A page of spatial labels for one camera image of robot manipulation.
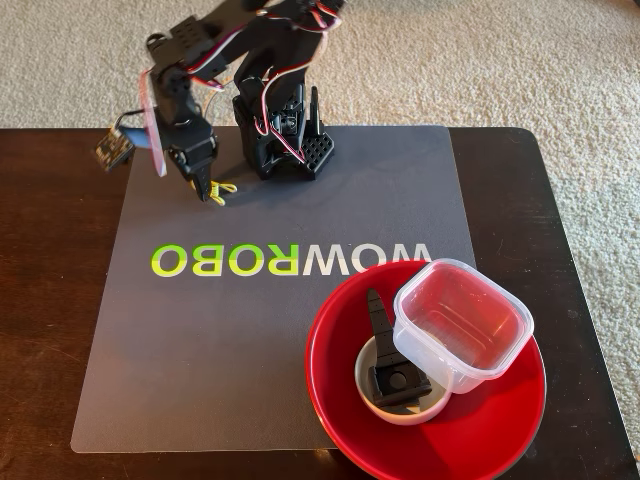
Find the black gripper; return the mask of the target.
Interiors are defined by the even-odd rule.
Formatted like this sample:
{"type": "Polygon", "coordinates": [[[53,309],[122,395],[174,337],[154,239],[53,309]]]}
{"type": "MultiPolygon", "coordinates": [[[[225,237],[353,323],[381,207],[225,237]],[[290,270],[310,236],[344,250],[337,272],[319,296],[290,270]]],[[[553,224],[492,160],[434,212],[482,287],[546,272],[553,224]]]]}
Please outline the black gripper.
{"type": "Polygon", "coordinates": [[[187,181],[193,182],[202,202],[211,194],[210,165],[217,155],[212,126],[207,121],[190,121],[166,128],[166,152],[187,181]]]}

